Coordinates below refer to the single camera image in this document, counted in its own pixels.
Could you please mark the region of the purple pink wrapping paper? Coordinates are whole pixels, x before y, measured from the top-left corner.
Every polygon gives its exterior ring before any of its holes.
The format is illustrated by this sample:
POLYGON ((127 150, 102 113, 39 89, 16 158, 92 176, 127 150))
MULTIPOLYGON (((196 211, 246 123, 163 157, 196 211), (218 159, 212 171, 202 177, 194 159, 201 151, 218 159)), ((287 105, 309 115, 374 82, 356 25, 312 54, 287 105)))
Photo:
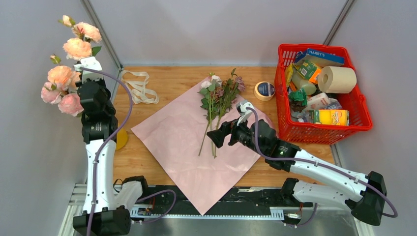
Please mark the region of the purple pink wrapping paper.
POLYGON ((133 124, 127 148, 132 165, 151 184, 169 177, 200 214, 206 214, 233 186, 277 187, 277 172, 242 145, 223 146, 217 157, 210 140, 198 94, 200 79, 152 79, 166 105, 133 124))

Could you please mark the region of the cream ribbon with gold text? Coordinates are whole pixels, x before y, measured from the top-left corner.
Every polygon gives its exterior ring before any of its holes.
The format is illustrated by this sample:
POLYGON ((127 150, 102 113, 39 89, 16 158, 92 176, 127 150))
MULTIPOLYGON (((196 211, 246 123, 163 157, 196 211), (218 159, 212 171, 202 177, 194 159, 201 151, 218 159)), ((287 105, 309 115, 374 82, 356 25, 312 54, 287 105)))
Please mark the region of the cream ribbon with gold text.
POLYGON ((134 104, 158 104, 159 96, 156 91, 148 89, 146 86, 149 83, 149 74, 147 72, 133 72, 123 70, 121 72, 121 80, 127 86, 130 96, 134 104), (144 77, 143 81, 125 80, 125 74, 131 74, 136 77, 144 77))

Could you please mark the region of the pink rose stem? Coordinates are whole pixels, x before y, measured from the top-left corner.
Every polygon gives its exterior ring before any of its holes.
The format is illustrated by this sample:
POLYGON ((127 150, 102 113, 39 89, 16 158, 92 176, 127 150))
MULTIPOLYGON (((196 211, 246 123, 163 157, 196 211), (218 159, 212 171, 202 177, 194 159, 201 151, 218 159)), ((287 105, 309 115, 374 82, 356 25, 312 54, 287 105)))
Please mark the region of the pink rose stem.
POLYGON ((57 55, 50 56, 55 65, 47 73, 47 81, 41 89, 41 99, 45 103, 57 105, 61 113, 81 117, 84 108, 81 106, 75 83, 80 81, 80 72, 61 64, 57 55))

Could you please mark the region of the peach flower stem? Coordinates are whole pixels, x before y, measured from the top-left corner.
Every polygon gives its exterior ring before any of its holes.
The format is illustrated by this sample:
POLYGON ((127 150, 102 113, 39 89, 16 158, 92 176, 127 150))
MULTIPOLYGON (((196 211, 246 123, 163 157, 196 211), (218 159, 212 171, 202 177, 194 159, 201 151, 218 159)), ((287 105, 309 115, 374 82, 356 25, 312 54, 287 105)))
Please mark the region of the peach flower stem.
POLYGON ((74 34, 74 37, 68 39, 62 47, 67 59, 80 61, 84 58, 94 57, 101 51, 101 46, 92 46, 92 44, 99 44, 102 41, 102 35, 97 27, 85 22, 76 23, 68 15, 63 15, 59 22, 70 28, 74 34))

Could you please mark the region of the pink flower bunch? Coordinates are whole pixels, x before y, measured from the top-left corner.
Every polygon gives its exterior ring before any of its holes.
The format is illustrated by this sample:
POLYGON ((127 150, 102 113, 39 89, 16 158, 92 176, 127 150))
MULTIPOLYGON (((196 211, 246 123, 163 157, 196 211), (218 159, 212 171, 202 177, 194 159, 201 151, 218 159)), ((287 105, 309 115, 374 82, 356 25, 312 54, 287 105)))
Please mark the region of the pink flower bunch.
POLYGON ((244 91, 244 81, 241 76, 236 74, 235 68, 231 71, 229 79, 222 80, 214 72, 204 79, 198 94, 203 96, 201 108, 207 112, 205 114, 207 120, 205 137, 212 130, 215 118, 218 118, 215 125, 218 128, 222 117, 231 110, 232 105, 237 102, 237 96, 244 91))

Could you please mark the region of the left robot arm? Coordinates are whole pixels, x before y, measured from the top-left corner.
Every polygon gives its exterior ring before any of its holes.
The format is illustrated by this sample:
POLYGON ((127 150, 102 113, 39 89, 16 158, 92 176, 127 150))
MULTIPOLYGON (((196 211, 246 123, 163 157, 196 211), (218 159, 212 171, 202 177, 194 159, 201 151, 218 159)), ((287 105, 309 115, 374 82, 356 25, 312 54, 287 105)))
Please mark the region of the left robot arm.
POLYGON ((82 236, 123 236, 131 228, 133 205, 146 203, 150 190, 144 176, 125 178, 118 194, 113 189, 113 162, 118 120, 105 81, 77 83, 84 108, 82 136, 88 158, 87 193, 82 213, 72 226, 82 236))

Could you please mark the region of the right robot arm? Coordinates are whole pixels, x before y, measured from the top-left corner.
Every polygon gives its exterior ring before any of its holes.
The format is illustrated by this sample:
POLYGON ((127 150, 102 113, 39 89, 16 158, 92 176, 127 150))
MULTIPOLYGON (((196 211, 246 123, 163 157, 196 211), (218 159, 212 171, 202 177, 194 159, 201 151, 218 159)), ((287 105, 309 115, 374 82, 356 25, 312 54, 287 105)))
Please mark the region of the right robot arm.
POLYGON ((229 145, 243 146, 266 156, 265 162, 276 170, 284 170, 322 183, 312 184, 288 178, 281 191, 281 201, 288 206, 296 202, 315 202, 350 210, 356 219, 379 226, 385 207, 387 188, 384 177, 371 171, 369 174, 349 171, 323 161, 298 146, 281 140, 276 131, 264 120, 251 127, 237 120, 222 123, 219 129, 209 131, 207 136, 217 148, 230 136, 229 145))

